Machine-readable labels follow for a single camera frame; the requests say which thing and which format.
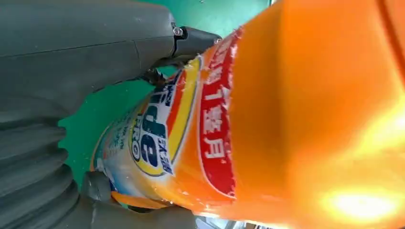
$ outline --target gray machine arm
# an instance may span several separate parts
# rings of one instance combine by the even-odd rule
[[[194,228],[182,208],[139,214],[80,196],[58,147],[58,121],[89,93],[219,39],[174,28],[165,7],[127,0],[0,0],[0,228]]]

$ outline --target orange plastic bottle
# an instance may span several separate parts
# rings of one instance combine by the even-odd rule
[[[404,13],[401,0],[278,2],[113,123],[94,166],[140,207],[405,226]]]

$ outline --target green surface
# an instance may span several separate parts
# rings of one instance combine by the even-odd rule
[[[168,7],[179,26],[187,25],[223,37],[268,6],[269,0],[149,0]],[[93,149],[105,127],[136,105],[152,87],[143,81],[108,86],[89,95],[79,111],[59,124],[67,130],[60,143],[80,185]]]

